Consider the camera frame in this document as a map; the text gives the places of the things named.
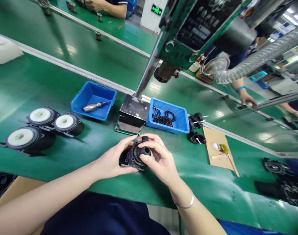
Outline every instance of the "green table surface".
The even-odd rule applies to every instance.
[[[63,0],[52,3],[68,11]],[[100,23],[96,15],[80,7],[77,9],[78,18],[121,40],[146,52],[153,47],[155,38],[128,22],[103,16],[103,23]],[[96,41],[93,32],[59,15],[46,17],[40,7],[29,0],[0,1],[0,33],[133,90],[136,90],[148,62],[147,58],[113,41]],[[237,96],[230,85],[214,86]],[[265,101],[256,93],[249,93],[258,103]],[[182,76],[166,84],[152,78],[144,94],[185,107],[190,114],[209,115],[208,122],[272,150],[298,152],[296,133],[267,122],[250,110],[238,111],[233,101],[224,101],[221,95]],[[265,111],[275,117],[282,116],[276,107]]]
[[[23,127],[20,120],[34,109],[49,106],[63,114],[87,78],[26,54],[0,66],[0,141]],[[125,95],[118,92],[107,121],[80,116],[85,124],[80,140],[58,136],[46,157],[26,157],[0,147],[0,171],[50,181],[98,158],[120,139],[114,126]],[[298,207],[257,194],[254,181],[275,182],[261,158],[276,159],[243,142],[227,137],[240,178],[228,169],[210,166],[205,145],[191,144],[187,135],[174,135],[144,126],[156,133],[173,153],[177,170],[196,197],[219,219],[298,234]],[[170,193],[147,170],[102,180],[89,189],[102,194],[174,208]]]

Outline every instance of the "flexible duct hose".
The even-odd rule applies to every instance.
[[[213,79],[218,84],[226,84],[236,81],[255,69],[264,65],[269,60],[289,51],[298,46],[298,28],[285,34],[273,43],[264,47],[262,50],[249,56],[243,62],[231,70],[218,71],[214,74]]]

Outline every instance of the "green exit sign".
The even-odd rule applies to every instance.
[[[151,11],[154,12],[155,14],[157,14],[158,16],[161,16],[163,10],[161,8],[159,8],[158,6],[152,4]]]

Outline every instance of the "machine label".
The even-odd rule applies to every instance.
[[[175,39],[200,50],[240,4],[241,0],[197,0]]]
[[[151,11],[154,12],[155,14],[157,14],[158,16],[161,16],[163,10],[161,8],[159,8],[158,6],[152,4]]]

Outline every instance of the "left hand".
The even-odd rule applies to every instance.
[[[104,10],[105,0],[86,0],[86,3],[95,12]]]
[[[256,100],[251,95],[248,94],[246,89],[241,89],[239,91],[239,97],[240,97],[240,100],[241,100],[241,104],[252,103],[253,107],[258,106]]]
[[[101,179],[113,178],[132,172],[138,172],[137,168],[120,167],[118,164],[121,153],[129,146],[133,145],[136,135],[122,139],[117,145],[110,148],[106,153],[91,164],[92,173],[96,175],[96,181]]]

